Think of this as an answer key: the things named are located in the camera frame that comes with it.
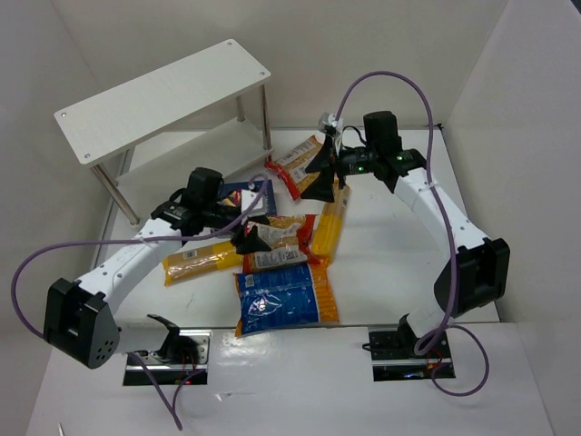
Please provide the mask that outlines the red fusilli pasta bag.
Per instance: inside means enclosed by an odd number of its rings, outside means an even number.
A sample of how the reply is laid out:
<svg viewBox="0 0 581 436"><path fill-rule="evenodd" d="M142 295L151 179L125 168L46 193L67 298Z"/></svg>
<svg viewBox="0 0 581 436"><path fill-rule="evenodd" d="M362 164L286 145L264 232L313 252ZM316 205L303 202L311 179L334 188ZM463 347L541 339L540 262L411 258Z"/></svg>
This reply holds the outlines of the red fusilli pasta bag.
<svg viewBox="0 0 581 436"><path fill-rule="evenodd" d="M260 273L299 263L322 264L310 248L316 221L316 214L267 216L266 223L248 221L245 226L257 225L259 236L271 251L244 254L242 271Z"/></svg>

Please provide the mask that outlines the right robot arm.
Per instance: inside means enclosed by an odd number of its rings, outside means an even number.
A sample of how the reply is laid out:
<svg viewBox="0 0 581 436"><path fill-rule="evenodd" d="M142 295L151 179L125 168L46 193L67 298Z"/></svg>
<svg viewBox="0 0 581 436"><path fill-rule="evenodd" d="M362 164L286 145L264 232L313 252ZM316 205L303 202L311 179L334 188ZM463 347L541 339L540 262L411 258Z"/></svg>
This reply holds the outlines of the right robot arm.
<svg viewBox="0 0 581 436"><path fill-rule="evenodd" d="M403 148L392 112L365 114L363 122L362 144L346 147L342 121L333 114L321 116L324 143L305 169L317 177L302 198L332 203L347 177L371 173L407 205L448 256L433 297L399 321L402 341L419 350L458 317L505 294L510 250L504 239L491 239L467 218L418 150Z"/></svg>

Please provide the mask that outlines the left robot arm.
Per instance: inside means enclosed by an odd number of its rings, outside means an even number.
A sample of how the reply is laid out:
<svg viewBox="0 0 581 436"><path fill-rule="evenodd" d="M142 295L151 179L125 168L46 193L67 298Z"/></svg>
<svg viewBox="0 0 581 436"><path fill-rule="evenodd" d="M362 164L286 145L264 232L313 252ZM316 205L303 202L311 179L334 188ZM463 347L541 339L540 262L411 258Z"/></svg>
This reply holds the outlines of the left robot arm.
<svg viewBox="0 0 581 436"><path fill-rule="evenodd" d="M43 338L89 369L116 353L152 351L170 359L183 342L180 327L156 314L121 324L114 319L133 289L187 242L229 235L236 239L263 204L268 178L253 176L241 192L241 205L223 203L222 174L199 167L185 187L158 205L129 240L116 240L118 251L74 281L59 279L49 288Z"/></svg>

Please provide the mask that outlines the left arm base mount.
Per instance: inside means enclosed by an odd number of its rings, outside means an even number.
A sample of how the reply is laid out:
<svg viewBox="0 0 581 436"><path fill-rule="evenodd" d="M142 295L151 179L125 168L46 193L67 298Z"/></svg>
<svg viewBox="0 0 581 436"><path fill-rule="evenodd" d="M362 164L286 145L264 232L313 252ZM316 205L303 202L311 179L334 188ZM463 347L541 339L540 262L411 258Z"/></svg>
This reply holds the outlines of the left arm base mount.
<svg viewBox="0 0 581 436"><path fill-rule="evenodd" d="M206 385L211 338L210 330L184 329L175 345L134 354L160 386Z"/></svg>

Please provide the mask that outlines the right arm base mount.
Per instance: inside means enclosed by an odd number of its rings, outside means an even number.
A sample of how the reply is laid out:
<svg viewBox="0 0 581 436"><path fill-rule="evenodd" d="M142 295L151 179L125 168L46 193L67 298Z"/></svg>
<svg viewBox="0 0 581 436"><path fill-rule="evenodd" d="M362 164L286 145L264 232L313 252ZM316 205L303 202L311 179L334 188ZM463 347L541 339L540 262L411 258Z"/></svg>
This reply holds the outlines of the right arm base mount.
<svg viewBox="0 0 581 436"><path fill-rule="evenodd" d="M438 345L425 356L417 356L407 346L395 327L370 328L361 348L368 352L374 382L403 382L456 377L448 336L444 332Z"/></svg>

